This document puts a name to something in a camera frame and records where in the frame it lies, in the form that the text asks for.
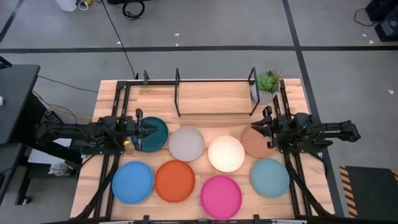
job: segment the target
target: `potted plant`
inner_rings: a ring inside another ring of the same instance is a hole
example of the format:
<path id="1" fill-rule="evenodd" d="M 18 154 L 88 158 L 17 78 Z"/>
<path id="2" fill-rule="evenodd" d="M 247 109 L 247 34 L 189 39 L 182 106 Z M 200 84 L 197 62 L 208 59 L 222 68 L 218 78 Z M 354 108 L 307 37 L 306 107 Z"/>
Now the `potted plant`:
<path id="1" fill-rule="evenodd" d="M 259 87 L 260 104 L 267 104 L 274 99 L 278 94 L 281 78 L 280 73 L 275 70 L 269 70 L 268 72 L 263 72 L 257 77 L 257 84 Z M 257 88 L 254 84 L 251 88 L 251 97 L 257 102 Z"/>

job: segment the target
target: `teal plate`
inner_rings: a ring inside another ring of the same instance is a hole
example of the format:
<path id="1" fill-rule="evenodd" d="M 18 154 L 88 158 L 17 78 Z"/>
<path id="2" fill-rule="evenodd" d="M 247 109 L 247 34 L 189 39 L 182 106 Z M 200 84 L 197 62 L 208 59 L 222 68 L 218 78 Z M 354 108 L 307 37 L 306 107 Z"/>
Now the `teal plate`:
<path id="1" fill-rule="evenodd" d="M 289 188 L 289 174 L 275 159 L 260 159 L 250 173 L 251 183 L 257 193 L 265 197 L 279 197 Z"/>
<path id="2" fill-rule="evenodd" d="M 169 129 L 164 121 L 156 117 L 147 117 L 142 119 L 147 124 L 157 126 L 157 131 L 142 140 L 143 152 L 156 152 L 163 147 L 169 137 Z M 134 144 L 137 140 L 136 137 L 131 138 Z"/>

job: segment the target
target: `white pot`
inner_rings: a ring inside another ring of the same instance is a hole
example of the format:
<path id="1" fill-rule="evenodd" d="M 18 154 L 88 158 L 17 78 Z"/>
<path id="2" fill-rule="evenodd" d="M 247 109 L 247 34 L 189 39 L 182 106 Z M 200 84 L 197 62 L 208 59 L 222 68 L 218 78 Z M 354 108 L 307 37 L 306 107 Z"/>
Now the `white pot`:
<path id="1" fill-rule="evenodd" d="M 276 91 L 275 93 L 269 93 L 267 91 L 259 90 L 260 104 L 268 104 L 268 103 L 270 103 L 277 94 L 278 94 L 278 91 Z M 252 86 L 252 88 L 251 88 L 251 98 L 253 99 L 254 102 L 257 102 L 256 84 L 254 84 Z"/>

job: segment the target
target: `pink plate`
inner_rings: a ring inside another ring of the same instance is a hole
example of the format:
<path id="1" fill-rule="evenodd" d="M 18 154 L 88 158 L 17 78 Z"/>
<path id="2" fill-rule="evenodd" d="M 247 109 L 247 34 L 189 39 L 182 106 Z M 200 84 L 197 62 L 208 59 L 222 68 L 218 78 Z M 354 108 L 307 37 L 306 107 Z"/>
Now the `pink plate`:
<path id="1" fill-rule="evenodd" d="M 227 220 L 237 214 L 242 205 L 239 185 L 230 177 L 216 175 L 208 179 L 200 192 L 203 209 L 217 220 Z"/>

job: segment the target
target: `light gray plate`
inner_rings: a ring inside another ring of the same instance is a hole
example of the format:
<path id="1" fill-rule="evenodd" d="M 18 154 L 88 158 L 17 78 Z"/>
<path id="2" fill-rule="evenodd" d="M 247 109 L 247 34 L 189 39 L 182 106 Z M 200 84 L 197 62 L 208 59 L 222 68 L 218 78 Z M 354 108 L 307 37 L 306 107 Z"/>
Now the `light gray plate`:
<path id="1" fill-rule="evenodd" d="M 205 150 L 205 140 L 197 129 L 182 127 L 171 135 L 169 149 L 176 159 L 193 161 Z"/>

